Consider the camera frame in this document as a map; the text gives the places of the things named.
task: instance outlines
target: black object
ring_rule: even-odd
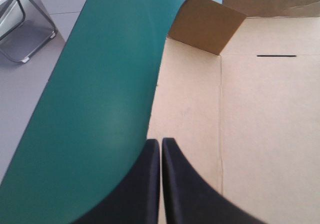
[[[147,140],[120,184],[74,224],[156,224],[159,209],[159,145]]]
[[[162,142],[162,182],[167,224],[263,224],[212,189],[175,139]]]

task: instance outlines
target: black line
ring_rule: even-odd
[[[296,55],[257,55],[257,57],[297,57]]]

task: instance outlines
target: teal surface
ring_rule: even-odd
[[[183,1],[87,0],[0,186],[1,224],[69,223],[124,177]]]

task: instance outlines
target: gray floor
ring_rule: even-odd
[[[64,39],[68,38],[86,0],[35,1],[45,6],[63,38],[58,34],[26,64],[10,62],[0,55],[0,183],[64,47]],[[28,23],[38,24],[42,21],[45,25],[26,0],[22,0],[22,3],[26,8]],[[17,14],[20,13],[13,11],[7,22],[10,24]]]
[[[41,0],[64,40],[69,34],[86,0]]]

